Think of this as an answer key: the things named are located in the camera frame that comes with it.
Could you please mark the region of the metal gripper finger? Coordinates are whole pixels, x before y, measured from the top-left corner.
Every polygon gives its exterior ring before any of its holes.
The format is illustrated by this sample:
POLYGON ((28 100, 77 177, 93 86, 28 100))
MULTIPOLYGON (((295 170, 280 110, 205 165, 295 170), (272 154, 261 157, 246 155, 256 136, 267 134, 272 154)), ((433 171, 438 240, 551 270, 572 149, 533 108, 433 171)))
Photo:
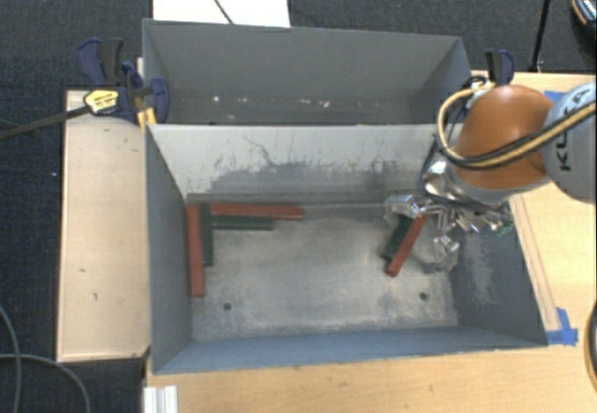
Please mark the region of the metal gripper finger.
POLYGON ((444 234, 433 239, 434 266, 437 271, 453 270, 459 260, 461 243, 444 234))
POLYGON ((390 196, 383 202, 383 208, 383 219, 391 227, 396 227, 402 217, 416 219, 422 215, 420 200, 412 194, 390 196))

